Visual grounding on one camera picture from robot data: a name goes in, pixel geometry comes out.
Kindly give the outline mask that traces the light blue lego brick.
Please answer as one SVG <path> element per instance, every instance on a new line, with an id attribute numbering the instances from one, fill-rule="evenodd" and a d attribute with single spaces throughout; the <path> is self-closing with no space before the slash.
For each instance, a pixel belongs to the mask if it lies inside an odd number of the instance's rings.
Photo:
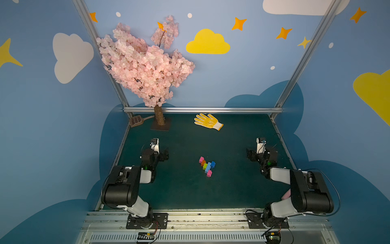
<path id="1" fill-rule="evenodd" d="M 208 172 L 208 170 L 210 170 L 211 169 L 211 163 L 210 162 L 208 162 L 208 167 L 207 167 L 207 169 L 205 170 L 205 173 L 207 173 Z"/>

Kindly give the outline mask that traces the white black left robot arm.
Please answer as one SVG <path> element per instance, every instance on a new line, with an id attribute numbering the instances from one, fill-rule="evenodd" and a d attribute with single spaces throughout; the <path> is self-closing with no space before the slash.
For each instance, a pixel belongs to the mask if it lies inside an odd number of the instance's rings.
<path id="1" fill-rule="evenodd" d="M 115 166 L 104 183 L 101 192 L 102 204 L 123 209 L 131 217 L 147 218 L 151 207 L 139 196 L 141 184 L 155 181 L 159 162 L 169 159 L 169 151 L 158 152 L 152 148 L 142 151 L 141 164 L 135 166 Z"/>

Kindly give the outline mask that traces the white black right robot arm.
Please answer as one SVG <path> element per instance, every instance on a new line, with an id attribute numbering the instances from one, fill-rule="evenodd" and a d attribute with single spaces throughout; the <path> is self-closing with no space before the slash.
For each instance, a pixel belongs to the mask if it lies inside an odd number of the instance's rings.
<path id="1" fill-rule="evenodd" d="M 259 163 L 260 171 L 266 179 L 289 185 L 289 194 L 278 202 L 267 204 L 263 213 L 265 220 L 333 212 L 334 201 L 320 172 L 280 168 L 277 166 L 278 152 L 265 147 L 247 149 L 246 156 L 250 161 Z"/>

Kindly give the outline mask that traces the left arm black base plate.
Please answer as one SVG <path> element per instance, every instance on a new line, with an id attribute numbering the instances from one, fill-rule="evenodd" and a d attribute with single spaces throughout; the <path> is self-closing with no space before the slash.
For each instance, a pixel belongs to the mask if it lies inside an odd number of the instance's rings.
<path id="1" fill-rule="evenodd" d="M 128 216 L 126 229 L 166 229 L 169 214 L 166 212 L 157 212 L 143 218 Z"/>

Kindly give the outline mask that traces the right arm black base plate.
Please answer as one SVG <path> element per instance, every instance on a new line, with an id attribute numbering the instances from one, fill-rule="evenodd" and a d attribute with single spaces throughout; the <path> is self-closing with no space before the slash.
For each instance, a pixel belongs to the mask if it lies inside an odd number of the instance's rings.
<path id="1" fill-rule="evenodd" d="M 260 213 L 251 209 L 245 212 L 250 229 L 281 228 L 289 229 L 287 218 L 277 218 L 270 213 Z"/>

